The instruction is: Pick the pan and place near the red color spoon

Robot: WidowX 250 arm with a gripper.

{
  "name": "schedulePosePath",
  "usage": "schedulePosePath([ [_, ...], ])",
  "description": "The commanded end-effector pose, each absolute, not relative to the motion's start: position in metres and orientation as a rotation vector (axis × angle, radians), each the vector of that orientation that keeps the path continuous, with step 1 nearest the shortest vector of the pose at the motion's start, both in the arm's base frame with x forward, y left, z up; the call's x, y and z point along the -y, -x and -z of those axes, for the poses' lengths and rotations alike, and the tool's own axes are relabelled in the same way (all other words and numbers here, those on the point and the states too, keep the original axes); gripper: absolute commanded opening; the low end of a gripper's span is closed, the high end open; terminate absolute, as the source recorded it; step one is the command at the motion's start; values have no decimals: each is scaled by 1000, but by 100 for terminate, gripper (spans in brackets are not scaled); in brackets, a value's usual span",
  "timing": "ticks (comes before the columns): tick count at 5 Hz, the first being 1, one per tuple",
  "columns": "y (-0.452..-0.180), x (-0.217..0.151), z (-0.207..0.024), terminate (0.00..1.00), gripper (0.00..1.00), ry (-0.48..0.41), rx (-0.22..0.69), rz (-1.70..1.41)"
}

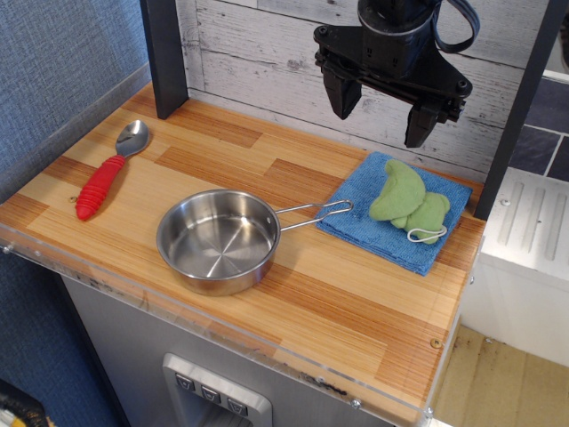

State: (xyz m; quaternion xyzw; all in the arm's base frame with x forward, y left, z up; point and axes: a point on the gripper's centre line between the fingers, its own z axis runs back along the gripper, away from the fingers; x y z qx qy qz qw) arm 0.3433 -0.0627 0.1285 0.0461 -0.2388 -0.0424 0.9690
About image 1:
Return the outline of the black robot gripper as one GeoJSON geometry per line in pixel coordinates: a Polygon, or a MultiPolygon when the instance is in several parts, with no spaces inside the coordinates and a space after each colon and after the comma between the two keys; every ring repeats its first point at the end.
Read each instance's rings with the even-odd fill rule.
{"type": "Polygon", "coordinates": [[[346,119],[361,87],[413,104],[405,146],[419,148],[440,121],[459,119],[470,81],[446,59],[472,45],[438,34],[439,1],[360,1],[357,26],[322,25],[314,32],[316,64],[334,114],[346,119]]]}

